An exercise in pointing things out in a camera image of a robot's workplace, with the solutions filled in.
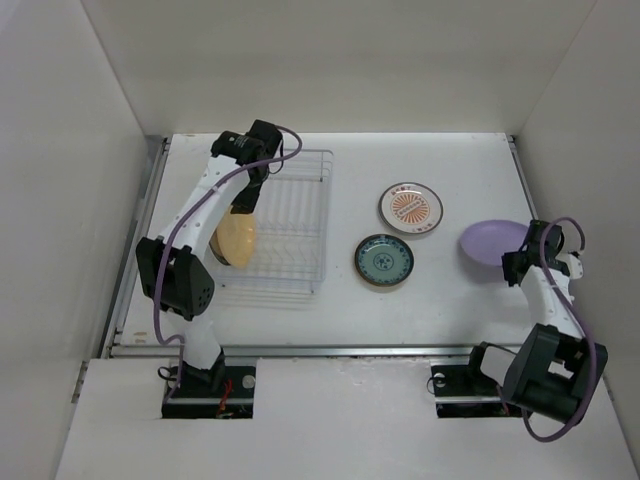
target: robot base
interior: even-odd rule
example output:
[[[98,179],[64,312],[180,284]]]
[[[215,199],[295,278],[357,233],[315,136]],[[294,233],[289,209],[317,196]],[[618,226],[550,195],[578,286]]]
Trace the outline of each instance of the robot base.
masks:
[[[519,408],[505,409],[494,381],[470,376],[466,363],[432,363],[427,389],[431,387],[438,418],[522,417]]]
[[[162,418],[253,418],[256,367],[216,365],[211,382],[185,373],[180,387],[162,405]]]

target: black mounting plate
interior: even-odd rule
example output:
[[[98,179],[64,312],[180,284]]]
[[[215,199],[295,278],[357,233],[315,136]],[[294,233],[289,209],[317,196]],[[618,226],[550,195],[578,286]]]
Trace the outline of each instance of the black mounting plate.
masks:
[[[517,407],[505,410],[495,382],[470,375],[468,365],[432,365],[430,386],[438,418],[522,417]]]
[[[226,365],[224,372],[224,380],[213,391],[201,382],[182,382],[167,403],[162,405],[162,418],[253,418],[256,367]],[[254,380],[250,388],[243,386],[247,376]],[[225,402],[226,408],[218,415],[228,380],[231,380],[232,390]]]

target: purple bowl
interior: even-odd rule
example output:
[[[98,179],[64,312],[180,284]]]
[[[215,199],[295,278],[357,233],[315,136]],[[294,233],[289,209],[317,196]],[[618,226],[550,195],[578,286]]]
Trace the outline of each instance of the purple bowl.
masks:
[[[486,220],[474,223],[460,237],[460,245],[476,262],[502,266],[502,255],[522,246],[529,227],[511,220]]]

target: decorated plate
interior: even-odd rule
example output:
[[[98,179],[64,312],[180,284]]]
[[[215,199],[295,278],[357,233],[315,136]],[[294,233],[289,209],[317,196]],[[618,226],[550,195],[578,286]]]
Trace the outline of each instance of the decorated plate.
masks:
[[[400,233],[420,235],[438,226],[442,202],[429,187],[419,183],[392,185],[380,197],[378,212],[384,222]]]
[[[372,285],[391,287],[405,280],[413,270],[409,245],[391,235],[365,238],[355,255],[356,270]]]

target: wire dish rack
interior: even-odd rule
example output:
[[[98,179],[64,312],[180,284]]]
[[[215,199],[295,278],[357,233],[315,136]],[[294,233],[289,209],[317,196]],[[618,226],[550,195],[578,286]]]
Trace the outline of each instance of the wire dish rack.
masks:
[[[315,293],[325,278],[333,154],[302,150],[263,184],[254,211],[256,243],[244,269],[218,262],[212,272],[223,287]],[[277,172],[280,164],[271,165]]]

